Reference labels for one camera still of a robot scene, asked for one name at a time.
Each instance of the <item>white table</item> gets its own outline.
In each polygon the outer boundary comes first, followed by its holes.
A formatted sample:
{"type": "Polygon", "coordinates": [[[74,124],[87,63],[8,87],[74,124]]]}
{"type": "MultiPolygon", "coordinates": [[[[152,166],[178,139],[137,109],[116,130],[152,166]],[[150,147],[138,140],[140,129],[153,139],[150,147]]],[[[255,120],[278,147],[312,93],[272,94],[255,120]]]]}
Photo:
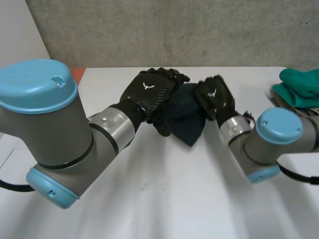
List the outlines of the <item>white table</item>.
{"type": "MultiPolygon", "coordinates": [[[[79,92],[86,114],[116,103],[144,68],[87,69],[79,92]]],[[[281,67],[177,67],[193,82],[220,74],[236,109],[258,117],[281,67]]],[[[283,156],[306,175],[319,174],[318,154],[283,156]]],[[[35,164],[24,143],[0,139],[0,179],[25,183],[35,164]]],[[[37,193],[0,189],[1,239],[317,239],[319,188],[279,175],[250,184],[218,127],[208,122],[193,148],[143,124],[131,146],[83,197],[62,210],[37,193]]]]}

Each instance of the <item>silver metal ring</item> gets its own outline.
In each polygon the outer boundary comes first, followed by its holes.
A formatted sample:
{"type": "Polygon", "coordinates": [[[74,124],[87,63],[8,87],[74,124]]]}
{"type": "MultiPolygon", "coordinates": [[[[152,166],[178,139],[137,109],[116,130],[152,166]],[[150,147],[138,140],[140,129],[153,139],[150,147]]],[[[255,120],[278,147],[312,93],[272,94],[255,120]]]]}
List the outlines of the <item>silver metal ring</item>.
{"type": "Polygon", "coordinates": [[[106,108],[92,118],[94,123],[107,131],[115,140],[121,152],[134,138],[135,128],[130,118],[116,108],[106,108]]]}
{"type": "Polygon", "coordinates": [[[251,131],[251,128],[246,119],[242,116],[232,117],[220,127],[220,132],[223,134],[227,144],[234,137],[248,131],[251,131]]]}

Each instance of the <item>light blue cap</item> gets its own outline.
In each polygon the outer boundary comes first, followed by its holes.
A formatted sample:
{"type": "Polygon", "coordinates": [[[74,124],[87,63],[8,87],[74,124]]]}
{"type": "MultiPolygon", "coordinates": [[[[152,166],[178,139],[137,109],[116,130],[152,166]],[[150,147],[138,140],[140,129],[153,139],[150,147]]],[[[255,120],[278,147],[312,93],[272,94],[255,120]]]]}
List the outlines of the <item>light blue cap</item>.
{"type": "Polygon", "coordinates": [[[80,199],[77,194],[35,168],[27,173],[26,181],[35,191],[60,208],[67,209],[80,199]]]}
{"type": "Polygon", "coordinates": [[[280,168],[278,165],[276,165],[276,166],[265,168],[263,170],[249,174],[247,175],[247,177],[251,183],[258,183],[276,176],[277,174],[279,174],[279,172],[280,172],[280,168]]]}
{"type": "Polygon", "coordinates": [[[0,69],[0,107],[35,115],[57,111],[77,96],[70,69],[50,59],[21,61],[0,69]]]}
{"type": "Polygon", "coordinates": [[[284,108],[271,108],[257,119],[256,130],[265,141],[273,144],[290,144],[303,133],[301,119],[284,108]]]}

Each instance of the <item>black cable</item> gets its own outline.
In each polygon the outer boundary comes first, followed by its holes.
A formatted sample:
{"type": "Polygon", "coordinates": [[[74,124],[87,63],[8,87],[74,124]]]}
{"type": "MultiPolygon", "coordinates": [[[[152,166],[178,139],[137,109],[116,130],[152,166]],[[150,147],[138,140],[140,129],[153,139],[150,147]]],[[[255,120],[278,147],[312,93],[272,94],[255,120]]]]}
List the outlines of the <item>black cable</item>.
{"type": "Polygon", "coordinates": [[[0,187],[11,190],[11,191],[16,191],[16,192],[33,192],[34,191],[34,189],[28,184],[15,185],[15,184],[6,183],[2,180],[0,180],[0,187]]]}
{"type": "Polygon", "coordinates": [[[283,167],[279,163],[278,163],[278,165],[279,165],[279,168],[283,174],[285,174],[286,176],[288,176],[294,180],[297,180],[297,181],[303,182],[303,183],[310,183],[312,185],[319,185],[319,177],[314,177],[314,176],[306,177],[306,176],[303,176],[303,175],[300,175],[298,173],[295,173],[295,172],[288,170],[287,168],[283,167]]]}

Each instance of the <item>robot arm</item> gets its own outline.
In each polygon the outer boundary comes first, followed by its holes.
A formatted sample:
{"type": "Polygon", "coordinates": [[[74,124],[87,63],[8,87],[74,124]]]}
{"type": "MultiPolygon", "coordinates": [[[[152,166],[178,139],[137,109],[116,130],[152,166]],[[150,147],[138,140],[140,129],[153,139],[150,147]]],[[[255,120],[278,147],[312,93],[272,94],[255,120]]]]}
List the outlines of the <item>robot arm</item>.
{"type": "MultiPolygon", "coordinates": [[[[54,60],[19,62],[0,70],[0,131],[21,138],[37,161],[28,184],[66,209],[131,143],[142,122],[170,134],[160,109],[187,81],[173,69],[140,72],[118,104],[88,122],[67,66],[54,60]]],[[[28,191],[29,186],[17,187],[28,191]]]]}
{"type": "Polygon", "coordinates": [[[253,129],[243,116],[234,112],[224,111],[216,119],[234,157],[252,183],[277,175],[280,172],[277,159],[282,154],[319,152],[317,117],[299,118],[287,109],[273,108],[257,119],[253,129]]]}
{"type": "Polygon", "coordinates": [[[319,184],[318,178],[295,174],[277,163],[282,154],[319,152],[318,117],[298,117],[288,109],[272,108],[251,129],[246,118],[235,111],[235,101],[220,76],[200,82],[194,93],[207,118],[217,120],[234,157],[252,183],[282,170],[299,181],[319,184]]]}

